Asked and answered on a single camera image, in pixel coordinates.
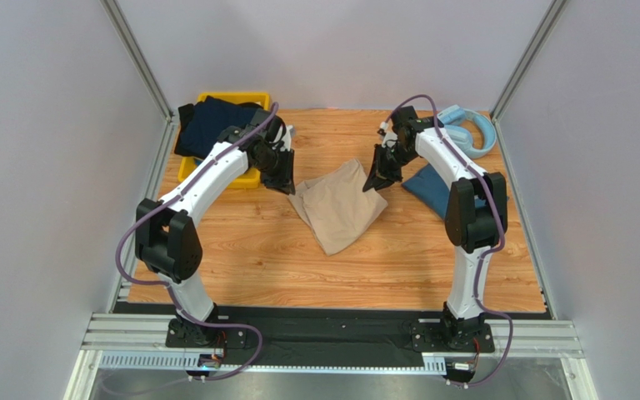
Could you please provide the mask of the beige t-shirt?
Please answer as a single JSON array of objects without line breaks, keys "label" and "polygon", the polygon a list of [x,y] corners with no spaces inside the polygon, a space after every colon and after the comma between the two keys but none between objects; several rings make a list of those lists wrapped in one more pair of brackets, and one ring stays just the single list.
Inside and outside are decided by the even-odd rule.
[{"label": "beige t-shirt", "polygon": [[326,255],[355,243],[388,206],[375,190],[363,190],[366,180],[363,165],[353,158],[329,174],[300,182],[288,197]]}]

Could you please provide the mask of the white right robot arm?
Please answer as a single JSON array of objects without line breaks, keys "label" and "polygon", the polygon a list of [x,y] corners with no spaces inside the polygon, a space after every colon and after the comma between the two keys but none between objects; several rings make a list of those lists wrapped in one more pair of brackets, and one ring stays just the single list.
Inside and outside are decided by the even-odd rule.
[{"label": "white right robot arm", "polygon": [[507,183],[487,172],[449,136],[437,116],[419,117],[412,106],[396,108],[379,128],[364,191],[402,181],[402,168],[424,158],[448,188],[443,222],[455,247],[452,288],[438,322],[415,332],[418,349],[470,351],[488,335],[481,307],[491,251],[507,230]]}]

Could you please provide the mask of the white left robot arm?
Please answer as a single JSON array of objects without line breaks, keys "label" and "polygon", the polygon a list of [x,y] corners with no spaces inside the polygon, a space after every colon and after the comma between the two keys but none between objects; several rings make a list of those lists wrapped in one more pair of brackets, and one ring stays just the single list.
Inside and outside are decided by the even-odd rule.
[{"label": "white left robot arm", "polygon": [[135,256],[166,288],[181,323],[204,333],[225,327],[198,275],[203,247],[197,225],[206,211],[249,169],[259,171],[265,188],[294,194],[293,163],[287,125],[275,109],[258,109],[248,124],[225,128],[201,165],[175,189],[138,204]]}]

